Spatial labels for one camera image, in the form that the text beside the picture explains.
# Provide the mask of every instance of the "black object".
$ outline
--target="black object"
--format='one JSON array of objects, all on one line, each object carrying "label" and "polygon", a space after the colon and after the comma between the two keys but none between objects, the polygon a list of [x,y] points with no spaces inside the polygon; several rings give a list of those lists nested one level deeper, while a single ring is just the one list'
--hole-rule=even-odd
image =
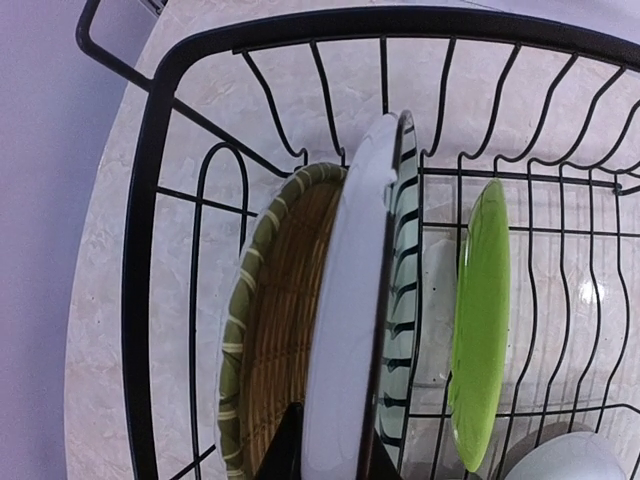
[{"label": "black object", "polygon": [[[624,41],[609,35],[594,31],[563,25],[556,22],[541,20],[532,17],[504,14],[494,11],[467,10],[467,9],[447,9],[428,7],[380,7],[380,8],[353,8],[342,10],[327,10],[307,12],[295,15],[267,18],[238,25],[232,25],[215,30],[205,31],[195,34],[174,46],[165,56],[153,78],[144,76],[125,62],[96,44],[90,36],[90,28],[95,17],[100,0],[87,0],[85,8],[80,17],[76,31],[76,40],[80,48],[90,57],[102,63],[118,75],[139,86],[149,93],[144,120],[141,128],[138,148],[133,164],[131,188],[129,194],[129,205],[127,213],[127,227],[125,233],[125,246],[123,256],[123,281],[122,281],[122,352],[123,352],[123,380],[125,391],[125,409],[127,414],[127,425],[129,430],[129,442],[135,476],[144,480],[158,478],[156,461],[156,451],[154,442],[153,422],[152,422],[152,402],[149,374],[149,282],[151,269],[151,248],[153,243],[153,225],[156,198],[159,195],[171,196],[173,198],[191,202],[196,207],[194,215],[194,232],[199,231],[202,208],[215,208],[224,210],[231,214],[238,215],[241,224],[241,234],[239,235],[239,245],[241,246],[246,232],[248,217],[255,217],[256,213],[248,209],[247,198],[249,187],[246,182],[245,162],[250,160],[257,166],[267,170],[276,177],[284,178],[293,171],[299,163],[293,162],[291,168],[285,170],[274,165],[269,159],[264,158],[253,150],[247,142],[251,139],[239,139],[220,126],[216,125],[193,108],[175,98],[175,91],[178,83],[185,72],[199,60],[222,52],[231,52],[243,56],[245,63],[256,76],[258,83],[264,91],[266,101],[271,112],[271,120],[274,122],[276,131],[283,143],[286,151],[292,158],[300,158],[300,163],[308,160],[307,150],[294,148],[290,145],[286,137],[285,129],[279,120],[276,102],[273,99],[270,86],[260,70],[249,56],[249,53],[260,49],[275,49],[289,45],[307,45],[309,55],[313,59],[315,68],[320,80],[324,106],[327,113],[327,122],[333,149],[336,152],[336,160],[345,162],[346,153],[340,143],[340,133],[336,128],[333,115],[334,104],[330,96],[330,82],[325,71],[321,49],[319,44],[327,41],[352,40],[352,39],[373,39],[379,42],[379,62],[380,62],[380,96],[381,113],[389,111],[389,66],[388,54],[390,49],[388,43],[400,37],[418,38],[444,38],[448,39],[448,49],[442,65],[442,74],[439,90],[439,106],[435,122],[435,132],[433,142],[429,150],[421,152],[421,159],[429,158],[436,154],[443,130],[444,112],[447,105],[448,77],[450,67],[455,59],[456,45],[461,40],[477,40],[482,42],[501,43],[511,46],[510,57],[505,63],[500,78],[498,79],[494,102],[491,114],[487,122],[487,130],[477,151],[470,153],[461,151],[457,158],[457,163],[450,168],[423,168],[422,174],[425,176],[444,176],[454,178],[457,181],[457,211],[455,220],[451,222],[431,222],[425,221],[423,227],[429,228],[453,228],[457,232],[458,245],[462,229],[465,227],[462,216],[462,196],[464,182],[463,179],[500,177],[510,181],[522,182],[526,185],[529,205],[528,226],[512,226],[512,232],[523,232],[529,238],[529,251],[527,253],[527,268],[531,283],[531,300],[533,305],[533,322],[531,331],[531,342],[529,347],[529,359],[522,366],[520,376],[515,385],[513,402],[506,412],[498,414],[498,418],[508,420],[508,427],[503,440],[503,451],[498,462],[498,476],[504,467],[505,454],[510,445],[510,438],[513,423],[516,418],[530,418],[536,421],[539,427],[544,426],[545,419],[552,415],[569,414],[571,416],[569,425],[574,423],[578,413],[595,412],[597,422],[594,422],[594,429],[597,431],[601,424],[605,412],[624,411],[633,413],[632,417],[640,418],[640,410],[627,403],[612,403],[609,399],[609,391],[613,378],[618,371],[623,357],[627,353],[627,340],[629,338],[631,324],[631,303],[627,289],[627,281],[622,265],[621,239],[640,238],[638,232],[628,232],[621,230],[621,206],[620,199],[625,195],[640,192],[638,179],[640,174],[640,162],[634,160],[633,165],[624,169],[614,169],[610,166],[609,160],[619,150],[625,140],[627,133],[633,123],[634,116],[640,108],[640,101],[636,102],[627,113],[627,119],[621,128],[618,139],[613,144],[609,152],[597,159],[589,159],[586,164],[579,164],[572,159],[577,148],[582,144],[585,133],[591,123],[593,113],[598,106],[601,96],[622,76],[629,75],[628,71],[640,71],[640,47],[634,43]],[[469,168],[471,160],[487,154],[487,147],[493,136],[496,119],[500,110],[502,99],[502,89],[508,79],[511,67],[517,60],[522,47],[535,47],[542,50],[552,50],[568,55],[567,62],[548,88],[543,108],[540,113],[538,123],[535,127],[534,135],[528,142],[524,150],[515,157],[507,157],[497,154],[494,157],[492,170],[478,170]],[[542,159],[529,156],[534,145],[540,137],[540,133],[545,125],[549,105],[553,98],[558,84],[560,84],[567,73],[574,67],[575,63],[581,59],[592,59],[614,66],[612,76],[606,80],[601,88],[593,95],[591,103],[585,117],[580,133],[576,137],[572,146],[567,152],[557,159]],[[221,202],[204,198],[203,192],[199,189],[196,195],[182,192],[159,185],[159,173],[162,162],[162,155],[166,142],[169,118],[172,110],[179,112],[195,125],[205,129],[220,139],[220,143],[214,145],[210,150],[209,160],[203,162],[200,179],[206,178],[207,168],[211,160],[210,157],[221,150],[226,149],[232,152],[239,164],[242,178],[243,202],[241,206],[227,205]],[[521,171],[514,171],[513,168],[502,169],[506,164],[521,165]],[[545,167],[545,174],[533,171],[536,167]],[[581,177],[572,172],[586,171],[587,175]],[[544,182],[553,183],[558,186],[560,194],[560,226],[541,227],[534,224],[533,219],[533,184]],[[567,228],[565,225],[565,189],[567,186],[581,186],[585,189],[585,207],[588,204],[589,228]],[[605,189],[612,193],[615,198],[615,228],[596,229],[594,222],[594,190]],[[555,235],[560,239],[561,254],[559,272],[563,283],[563,293],[565,297],[566,316],[564,321],[565,336],[563,346],[559,352],[553,352],[557,356],[557,364],[546,389],[546,398],[540,408],[518,410],[518,395],[521,384],[529,370],[532,352],[536,345],[537,318],[538,318],[538,292],[536,289],[536,277],[533,268],[533,238],[538,235]],[[602,322],[602,307],[600,292],[595,289],[597,306],[597,324],[595,326],[595,340],[592,345],[585,346],[591,351],[589,361],[578,382],[575,385],[575,397],[572,408],[557,409],[549,406],[549,392],[557,373],[560,371],[566,360],[566,350],[569,339],[569,330],[572,324],[572,305],[569,294],[567,276],[564,268],[565,238],[567,236],[578,236],[589,240],[589,266],[591,279],[596,283],[594,270],[594,239],[599,237],[613,237],[617,242],[617,271],[620,283],[620,290],[624,297],[625,318],[624,332],[616,331],[611,335],[618,335],[623,338],[622,348],[619,352],[613,352],[617,361],[611,369],[606,388],[602,395],[602,402],[597,406],[579,407],[581,399],[580,393],[583,380],[589,373],[596,351],[599,346],[599,338],[605,328],[611,328]],[[192,278],[198,277],[198,241],[194,238],[192,246]],[[196,408],[196,330],[195,330],[195,303],[197,282],[192,282],[190,287],[190,318],[189,318],[189,379],[190,379],[190,414],[192,433],[193,461],[183,469],[173,475],[172,479],[179,479],[187,473],[193,471],[196,480],[201,479],[200,464],[214,450],[215,445],[201,450],[198,436],[198,411]],[[439,412],[430,414],[409,413],[408,418],[420,419],[428,418],[436,420],[439,424],[439,431],[435,444],[435,453],[432,459],[433,468],[430,478],[436,477],[442,450],[445,422],[450,418],[447,413],[446,390]],[[630,472],[630,478],[634,478],[640,465],[640,454]]]},{"label": "black object", "polygon": [[302,416],[302,404],[287,407],[254,480],[301,480]]}]

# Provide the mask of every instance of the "wire grid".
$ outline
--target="wire grid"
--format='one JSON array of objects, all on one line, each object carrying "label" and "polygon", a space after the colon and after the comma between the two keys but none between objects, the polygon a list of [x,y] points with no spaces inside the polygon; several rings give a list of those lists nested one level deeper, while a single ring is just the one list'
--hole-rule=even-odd
[{"label": "wire grid", "polygon": [[[289,142],[270,85],[262,74],[252,57],[252,52],[258,49],[271,49],[285,47],[288,45],[307,45],[313,59],[317,75],[320,81],[324,107],[326,111],[327,126],[337,161],[342,165],[346,164],[347,151],[341,145],[339,133],[336,127],[334,115],[334,105],[331,98],[330,82],[325,71],[318,43],[326,40],[349,40],[352,38],[370,38],[378,42],[379,46],[379,71],[380,71],[380,98],[381,112],[389,111],[389,42],[396,37],[436,37],[447,39],[448,45],[441,69],[440,89],[438,93],[438,110],[433,139],[428,149],[421,152],[421,174],[425,178],[426,199],[425,216],[423,230],[428,236],[432,232],[442,230],[448,232],[447,235],[455,241],[456,255],[460,248],[460,242],[465,234],[468,212],[465,205],[470,206],[469,198],[475,198],[480,185],[486,179],[492,177],[502,178],[510,190],[515,193],[518,201],[513,202],[523,208],[523,215],[516,215],[518,220],[510,226],[512,232],[512,242],[524,242],[524,250],[515,251],[515,262],[520,264],[520,270],[516,270],[515,278],[521,278],[530,286],[530,335],[525,348],[526,355],[524,362],[518,365],[515,372],[511,372],[514,378],[513,384],[505,386],[503,392],[503,402],[501,410],[497,415],[496,432],[492,444],[492,455],[488,471],[496,478],[501,478],[509,468],[509,451],[517,440],[521,440],[520,432],[518,438],[514,440],[518,423],[526,419],[531,425],[535,425],[533,430],[533,446],[543,441],[544,429],[547,423],[552,423],[550,419],[567,419],[566,431],[575,429],[578,425],[576,419],[587,420],[587,414],[593,413],[594,421],[590,422],[591,429],[601,431],[605,424],[611,431],[610,422],[607,418],[613,418],[617,414],[631,412],[633,421],[637,421],[636,414],[640,413],[631,403],[622,401],[612,401],[611,393],[616,390],[614,379],[619,372],[624,361],[631,357],[629,351],[630,333],[633,329],[631,299],[628,264],[633,265],[633,253],[635,246],[632,242],[640,237],[640,233],[633,227],[636,226],[634,219],[633,203],[625,203],[626,199],[632,198],[630,195],[640,191],[638,179],[640,175],[636,173],[640,162],[631,166],[620,168],[613,167],[615,162],[611,160],[623,144],[629,132],[634,115],[640,107],[640,101],[630,108],[619,136],[608,152],[597,159],[589,159],[588,162],[575,161],[576,152],[585,140],[594,112],[599,101],[605,93],[621,78],[633,75],[639,68],[637,63],[639,48],[635,45],[623,42],[612,37],[588,32],[580,29],[573,29],[566,26],[559,26],[549,22],[542,22],[534,19],[507,16],[493,12],[478,12],[466,10],[448,9],[428,9],[428,8],[397,8],[397,9],[350,9],[343,11],[328,11],[317,14],[302,14],[298,16],[283,17],[278,19],[268,19],[265,21],[244,24],[238,27],[230,27],[219,31],[211,31],[202,34],[189,41],[183,42],[170,52],[155,79],[144,77],[142,74],[124,64],[122,61],[109,54],[99,45],[95,44],[89,36],[89,28],[95,16],[100,0],[89,0],[86,4],[82,18],[78,27],[78,43],[81,48],[90,56],[103,63],[114,72],[123,76],[130,82],[150,92],[150,99],[143,123],[140,144],[136,154],[134,172],[131,187],[131,196],[127,221],[127,233],[124,254],[124,281],[123,281],[123,370],[125,385],[125,403],[127,410],[130,445],[134,471],[140,478],[157,478],[157,460],[154,446],[153,425],[152,425],[152,404],[150,395],[149,380],[149,271],[150,271],[150,251],[153,235],[153,212],[156,196],[168,196],[182,201],[190,202],[194,205],[193,220],[193,240],[191,245],[191,281],[189,286],[189,411],[192,437],[192,457],[191,463],[186,465],[171,478],[178,479],[193,473],[196,479],[202,478],[201,463],[215,451],[215,445],[210,445],[202,450],[199,445],[198,435],[198,408],[197,408],[197,382],[196,382],[196,320],[197,320],[197,279],[198,279],[198,255],[200,230],[202,226],[203,208],[213,208],[236,214],[240,218],[240,234],[238,238],[238,248],[241,248],[246,238],[247,223],[257,213],[249,209],[249,182],[245,159],[248,158],[269,172],[275,178],[284,178],[290,171],[281,169],[262,157],[247,144],[235,138],[218,125],[208,120],[205,116],[196,112],[187,104],[173,97],[173,91],[180,77],[189,66],[207,55],[220,51],[233,51],[241,55],[247,66],[258,81],[263,90],[265,100],[268,103],[278,137],[286,151],[298,161],[305,165],[309,161],[309,153],[305,148],[294,149]],[[444,115],[447,106],[452,102],[449,91],[449,74],[452,67],[457,45],[461,39],[475,39],[483,42],[500,42],[511,45],[511,52],[502,69],[495,86],[495,95],[489,118],[487,119],[486,133],[475,149],[463,149],[457,155],[457,164],[451,165],[449,157],[444,161],[438,160],[439,147],[443,135]],[[524,149],[513,156],[508,156],[502,152],[494,153],[489,149],[494,138],[497,118],[501,110],[501,100],[505,83],[509,78],[509,73],[521,54],[523,47],[535,46],[550,51],[560,51],[567,55],[566,63],[555,75],[550,85],[544,93],[544,101],[539,119],[533,135],[526,143]],[[582,58],[594,58],[599,62],[607,63],[615,67],[614,73],[606,79],[602,86],[592,95],[587,110],[584,123],[575,141],[565,153],[551,158],[538,158],[541,155],[532,154],[536,143],[543,132],[548,119],[548,113],[554,94],[563,79],[575,66],[576,62]],[[199,127],[214,134],[221,139],[220,143],[214,145],[207,153],[198,176],[198,186],[195,195],[180,191],[178,189],[159,186],[158,175],[160,161],[164,148],[163,142],[158,138],[163,138],[167,133],[168,115],[171,109],[185,116]],[[208,169],[215,154],[221,150],[232,153],[237,161],[241,173],[241,198],[240,206],[233,206],[219,201],[209,200],[204,197],[204,183],[207,178]],[[438,215],[430,215],[429,195],[432,190],[437,190],[437,185],[445,185],[447,189],[453,189],[453,195],[449,199],[448,207],[452,207],[451,218],[442,220]],[[553,213],[547,212],[547,219],[555,218],[555,222],[547,225],[538,223],[538,219],[545,215],[540,215],[536,204],[538,195],[553,195],[549,192],[555,191],[557,194],[555,210]],[[583,218],[582,224],[571,225],[570,208],[571,197],[575,200],[575,207],[580,215],[586,213],[586,223]],[[615,212],[608,216],[600,225],[597,205],[601,202],[610,202],[610,212]],[[523,405],[525,394],[530,394],[525,380],[530,375],[535,357],[538,355],[538,348],[544,344],[547,332],[543,332],[540,319],[542,306],[545,298],[541,293],[549,294],[550,289],[539,288],[541,281],[536,268],[536,258],[540,249],[536,247],[539,239],[553,238],[557,242],[557,265],[556,274],[559,281],[556,281],[554,294],[559,294],[564,305],[564,318],[557,322],[564,328],[557,336],[561,339],[557,348],[548,354],[546,358],[553,357],[553,369],[550,376],[542,382],[545,386],[542,389],[542,401],[536,401],[538,392],[534,392],[534,398],[530,405]],[[592,285],[591,291],[587,291],[589,302],[595,307],[595,312],[591,318],[594,325],[590,331],[593,332],[591,343],[581,344],[577,348],[586,352],[586,360],[579,369],[580,374],[576,379],[572,379],[569,385],[569,394],[564,395],[568,401],[561,405],[554,400],[554,389],[562,382],[561,373],[566,363],[569,361],[572,348],[571,332],[576,327],[577,319],[574,301],[574,285],[567,272],[566,265],[570,246],[575,246],[575,240],[586,242],[586,259],[588,265],[589,280]],[[599,244],[604,240],[610,241],[603,248],[604,244]],[[606,250],[610,260],[609,265],[615,265],[615,276],[617,276],[618,299],[623,321],[618,322],[618,329],[615,335],[621,341],[615,345],[615,350],[609,352],[609,357],[615,359],[608,367],[606,381],[601,393],[593,394],[593,382],[589,385],[589,377],[594,366],[597,366],[597,356],[606,339],[606,336],[613,335],[610,326],[603,322],[607,319],[603,305],[603,292],[599,287],[598,256]],[[415,359],[408,368],[415,369],[418,365]],[[416,396],[426,395],[435,397],[437,400],[431,402],[436,406],[433,411],[416,411],[412,408],[408,413],[407,421],[412,422],[435,422],[437,426],[435,441],[426,447],[422,452],[429,452],[430,462],[429,474],[431,479],[440,478],[443,475],[443,466],[447,468],[444,457],[447,450],[451,450],[451,435],[449,419],[450,413],[447,408],[447,391],[451,380],[450,373],[445,374],[446,381],[442,385],[437,382],[432,385],[434,388],[426,389],[427,392],[420,392],[414,388],[412,399],[406,399],[414,407],[417,403]],[[407,439],[389,438],[389,442],[404,445]],[[640,464],[638,452],[627,454],[633,458],[629,465],[630,478],[635,478]],[[463,478],[468,477],[468,472],[460,470],[459,465],[455,474],[460,473]]]}]

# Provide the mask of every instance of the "woven basket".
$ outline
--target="woven basket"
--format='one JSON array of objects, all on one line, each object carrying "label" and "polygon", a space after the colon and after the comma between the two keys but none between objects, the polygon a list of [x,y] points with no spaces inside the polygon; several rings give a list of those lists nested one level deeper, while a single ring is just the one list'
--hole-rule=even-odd
[{"label": "woven basket", "polygon": [[220,447],[251,479],[285,410],[302,402],[318,293],[346,170],[298,170],[259,220],[229,305],[220,374]]}]

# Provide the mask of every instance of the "black metal frame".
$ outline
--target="black metal frame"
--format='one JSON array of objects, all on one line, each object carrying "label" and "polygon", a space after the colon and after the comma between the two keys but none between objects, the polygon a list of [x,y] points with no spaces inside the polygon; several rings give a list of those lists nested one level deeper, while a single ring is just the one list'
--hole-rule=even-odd
[{"label": "black metal frame", "polygon": [[[626,281],[621,270],[621,254],[620,240],[623,237],[640,238],[639,233],[622,232],[620,229],[620,202],[619,196],[629,195],[640,191],[640,186],[624,188],[619,183],[620,180],[633,178],[639,179],[640,174],[636,173],[636,169],[640,166],[640,162],[630,168],[613,170],[606,166],[607,162],[616,153],[622,140],[625,138],[630,124],[633,120],[635,112],[640,108],[638,101],[631,109],[624,128],[621,131],[618,141],[614,144],[611,151],[599,161],[584,166],[569,161],[577,147],[582,142],[584,135],[589,127],[591,118],[598,100],[602,94],[620,78],[627,70],[640,71],[640,47],[608,35],[601,33],[571,27],[560,23],[540,20],[530,17],[522,17],[515,15],[507,15],[496,12],[482,10],[466,10],[466,9],[446,9],[446,8],[425,8],[425,7],[380,7],[380,8],[353,8],[343,10],[327,10],[316,11],[296,15],[286,15],[281,17],[267,18],[247,23],[241,23],[215,30],[210,30],[193,35],[177,45],[175,45],[169,53],[166,54],[153,78],[147,78],[140,72],[124,63],[122,60],[96,44],[90,36],[90,27],[98,9],[100,0],[87,0],[86,6],[80,18],[76,39],[80,48],[90,57],[102,63],[118,75],[142,88],[149,93],[147,105],[145,108],[144,120],[139,136],[138,148],[136,151],[131,186],[129,192],[129,204],[126,220],[125,245],[123,254],[123,280],[122,280],[122,350],[123,350],[123,376],[125,390],[125,407],[127,413],[127,424],[129,429],[129,441],[131,454],[133,459],[133,468],[137,478],[155,479],[158,477],[156,464],[156,452],[153,436],[152,424],[152,405],[150,391],[150,372],[149,372],[149,281],[151,268],[151,246],[153,242],[153,222],[155,202],[158,195],[169,195],[181,200],[189,201],[195,204],[194,215],[194,239],[192,249],[192,269],[191,278],[192,286],[190,290],[190,313],[189,313],[189,372],[190,372],[190,410],[191,410],[191,428],[193,439],[193,462],[185,466],[183,470],[175,474],[172,478],[178,479],[186,475],[190,471],[194,471],[196,478],[201,478],[200,463],[210,455],[215,446],[211,446],[201,452],[198,445],[198,426],[197,426],[197,409],[195,406],[196,384],[195,384],[195,283],[197,278],[197,255],[200,226],[200,218],[202,208],[212,207],[223,209],[228,212],[238,214],[243,225],[240,238],[240,246],[244,242],[246,235],[247,218],[256,216],[255,212],[248,209],[249,187],[245,167],[245,159],[249,159],[260,165],[273,175],[284,178],[290,172],[283,171],[276,167],[268,159],[254,151],[250,146],[235,138],[220,126],[214,124],[203,115],[175,98],[175,91],[185,72],[198,60],[221,52],[231,51],[240,54],[248,63],[256,79],[264,90],[266,100],[268,102],[273,121],[275,123],[278,135],[285,146],[287,152],[294,158],[301,158],[302,163],[308,162],[308,153],[302,148],[294,150],[289,144],[282,124],[279,120],[277,108],[271,94],[270,88],[258,67],[252,61],[250,53],[260,49],[271,49],[289,45],[308,44],[313,56],[318,75],[321,81],[322,91],[325,100],[325,108],[327,112],[327,121],[331,134],[331,140],[340,162],[345,164],[346,152],[341,146],[339,135],[336,129],[333,117],[333,108],[331,103],[329,81],[324,70],[322,57],[317,47],[319,42],[349,40],[349,39],[378,39],[380,43],[380,86],[382,105],[381,111],[386,113],[389,110],[388,95],[388,66],[387,66],[387,40],[389,38],[398,37],[420,37],[420,38],[446,38],[449,39],[449,47],[447,50],[445,62],[442,69],[442,78],[440,86],[440,101],[438,118],[436,123],[436,131],[434,140],[429,150],[423,150],[420,156],[421,173],[430,176],[447,176],[457,179],[457,218],[455,222],[437,223],[423,222],[425,228],[454,228],[457,231],[458,248],[460,245],[463,228],[466,227],[462,223],[462,179],[466,177],[493,177],[497,176],[509,180],[519,180],[527,182],[527,191],[529,195],[529,225],[527,227],[511,227],[512,231],[527,232],[529,236],[529,252],[528,252],[528,270],[532,286],[533,299],[533,330],[531,335],[531,344],[527,361],[521,371],[520,377],[515,386],[513,403],[510,411],[498,414],[499,418],[508,418],[509,424],[504,443],[504,450],[498,465],[498,477],[504,467],[506,451],[509,446],[509,438],[511,435],[513,422],[519,417],[539,417],[540,426],[544,425],[545,417],[559,413],[571,415],[571,425],[575,415],[580,412],[599,411],[598,424],[596,430],[600,428],[602,416],[606,410],[610,409],[628,409],[637,414],[640,410],[628,404],[608,404],[607,397],[609,387],[618,367],[624,357],[627,340],[629,337],[629,327],[631,322],[631,309],[629,294],[627,291]],[[513,45],[512,53],[507,60],[504,70],[499,78],[492,113],[489,118],[487,132],[484,140],[478,150],[471,154],[462,152],[458,156],[457,166],[452,168],[429,168],[424,167],[425,159],[432,157],[439,146],[443,117],[446,108],[447,97],[447,80],[449,75],[449,67],[456,48],[456,41],[461,39],[479,40],[486,42],[496,42]],[[496,118],[500,107],[500,99],[502,87],[509,75],[511,66],[513,65],[521,47],[531,46],[546,50],[553,50],[569,54],[569,59],[565,67],[556,76],[547,91],[544,107],[535,130],[535,134],[527,147],[516,157],[508,158],[504,155],[497,155],[493,163],[493,171],[474,170],[463,168],[463,160],[473,160],[482,155],[489,144],[493,134]],[[618,67],[617,72],[602,86],[592,99],[584,126],[580,135],[576,139],[573,146],[562,157],[549,161],[540,158],[529,158],[526,160],[526,173],[516,173],[500,171],[501,162],[513,163],[525,161],[525,158],[531,152],[535,145],[540,132],[544,126],[548,113],[549,104],[557,85],[562,81],[564,75],[571,69],[575,61],[580,58],[591,58],[607,64]],[[175,110],[194,122],[199,127],[207,130],[217,136],[221,143],[215,145],[207,154],[207,158],[203,163],[200,172],[198,190],[195,196],[184,192],[175,191],[158,185],[162,154],[164,150],[169,118],[172,110]],[[238,161],[241,178],[243,181],[243,202],[240,207],[214,202],[204,198],[203,188],[204,179],[207,175],[207,168],[211,159],[220,149],[230,150]],[[533,164],[539,164],[546,167],[557,167],[557,174],[541,175],[532,173]],[[578,178],[565,175],[566,168],[575,170],[587,170],[588,178]],[[593,171],[599,170],[610,177],[610,180],[603,181],[593,178]],[[549,182],[559,185],[560,198],[562,205],[562,218],[560,228],[540,228],[533,224],[533,183]],[[590,198],[590,229],[577,230],[565,228],[564,219],[564,188],[566,185],[583,185],[589,189]],[[595,231],[593,221],[593,190],[594,188],[605,188],[613,192],[616,197],[616,231]],[[549,380],[547,386],[546,400],[542,409],[535,412],[519,412],[516,407],[518,404],[518,392],[522,380],[529,368],[537,331],[537,293],[536,281],[532,267],[533,257],[533,235],[534,233],[553,233],[559,234],[561,238],[561,261],[560,272],[564,285],[564,293],[567,306],[566,317],[566,333],[564,344],[557,366]],[[576,398],[572,409],[561,411],[550,410],[548,407],[549,392],[551,385],[563,362],[568,342],[568,333],[571,322],[571,308],[569,300],[569,287],[564,271],[564,241],[567,235],[585,235],[590,239],[590,270],[592,279],[595,281],[593,270],[593,240],[596,236],[611,236],[617,238],[618,254],[617,267],[621,286],[625,296],[626,306],[626,331],[622,350],[619,354],[615,368],[611,372],[606,387],[606,393],[603,403],[599,407],[578,408],[578,397],[582,380],[589,371],[591,363],[598,348],[598,336],[601,329],[601,301],[599,293],[596,291],[598,306],[598,324],[597,335],[592,347],[589,363],[586,365],[583,374],[577,385]],[[447,389],[445,389],[442,402],[442,409],[439,413],[434,414],[418,414],[409,413],[411,418],[432,418],[439,419],[439,432],[435,455],[433,459],[433,469],[431,471],[431,479],[437,473],[438,459],[440,455],[440,447],[442,444],[443,430],[445,420],[449,418],[447,413]],[[631,473],[633,478],[640,465],[640,456]]]}]

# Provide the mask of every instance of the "brown wicker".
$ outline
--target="brown wicker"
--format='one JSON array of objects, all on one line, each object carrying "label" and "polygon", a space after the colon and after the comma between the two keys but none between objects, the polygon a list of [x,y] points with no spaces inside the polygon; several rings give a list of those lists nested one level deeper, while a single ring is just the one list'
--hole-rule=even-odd
[{"label": "brown wicker", "polygon": [[[239,319],[246,326],[240,347],[233,339],[241,315],[233,312],[232,298],[233,324],[227,324],[223,353],[227,370],[238,373],[239,388],[234,395],[235,386],[221,378],[219,419],[229,478],[253,477],[287,406],[304,400],[318,294],[345,175],[335,165],[324,165],[321,175],[318,166],[307,168],[312,175],[299,171],[299,180],[288,182],[301,185],[297,198],[289,196],[275,220],[273,213],[265,215],[277,231],[268,246],[254,237],[254,252],[260,250],[254,256],[261,261],[255,278],[241,273],[238,288],[253,295],[246,318]],[[249,289],[242,285],[246,277]]]}]

